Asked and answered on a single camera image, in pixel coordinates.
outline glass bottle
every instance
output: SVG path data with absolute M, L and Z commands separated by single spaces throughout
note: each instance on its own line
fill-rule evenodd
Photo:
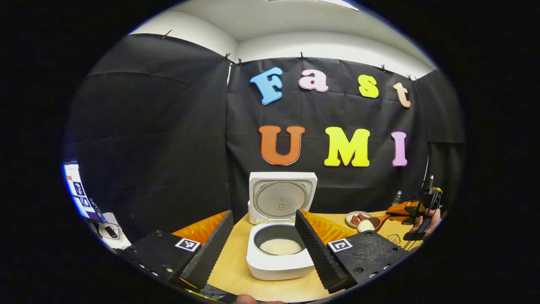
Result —
M 394 198 L 394 201 L 392 202 L 392 206 L 399 205 L 401 203 L 401 190 L 399 190 L 396 194 L 396 197 Z

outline hand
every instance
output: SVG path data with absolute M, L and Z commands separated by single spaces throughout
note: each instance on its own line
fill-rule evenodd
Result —
M 440 209 L 428 210 L 427 215 L 431 216 L 431 222 L 429 222 L 429 227 L 428 227 L 428 230 L 426 231 L 426 234 L 424 235 L 424 239 L 429 237 L 429 235 L 433 232 L 433 230 L 435 230 L 435 228 L 437 228 L 439 223 L 441 223 L 441 210 Z M 409 230 L 409 232 L 418 231 L 418 229 L 420 228 L 420 225 L 422 225 L 423 220 L 424 220 L 424 217 L 420 216 L 418 218 L 418 222 L 414 224 L 414 226 Z
M 247 294 L 239 294 L 234 304 L 257 304 L 257 300 L 254 297 Z M 285 304 L 283 301 L 270 301 L 263 304 Z

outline white bowl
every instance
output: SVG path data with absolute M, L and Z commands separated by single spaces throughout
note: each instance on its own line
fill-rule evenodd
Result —
M 352 224 L 350 221 L 353 219 L 353 215 L 356 215 L 358 216 L 358 214 L 362 214 L 363 216 L 365 217 L 373 217 L 371 214 L 367 213 L 367 212 L 363 212 L 363 211 L 353 211 L 349 214 L 347 214 L 347 216 L 345 217 L 345 221 L 347 222 L 347 224 L 353 228 L 357 228 L 358 225 L 355 225 L 355 224 Z

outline pink letter i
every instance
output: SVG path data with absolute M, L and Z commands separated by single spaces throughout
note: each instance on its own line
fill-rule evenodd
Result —
M 407 134 L 403 132 L 392 132 L 392 138 L 395 142 L 396 156 L 392 161 L 395 167 L 403 167 L 407 165 L 407 159 L 405 158 L 405 137 Z

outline person's finger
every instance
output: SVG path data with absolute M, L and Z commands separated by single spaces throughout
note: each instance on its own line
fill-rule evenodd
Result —
M 420 225 L 422 225 L 422 222 L 423 222 L 423 217 L 419 217 L 419 220 L 418 222 L 416 222 L 416 224 L 414 224 L 414 226 L 409 230 L 409 232 L 416 232 L 418 231 L 418 229 L 420 228 Z
M 248 294 L 239 294 L 234 304 L 257 304 L 257 300 Z M 283 301 L 270 301 L 263 304 L 285 304 Z
M 431 222 L 429 222 L 429 230 L 435 229 L 441 222 L 441 210 L 437 209 L 434 212 L 434 215 L 431 217 Z
M 234 304 L 257 304 L 257 300 L 248 294 L 239 294 Z
M 436 210 L 426 210 L 426 216 L 427 217 L 433 217 L 435 215 Z

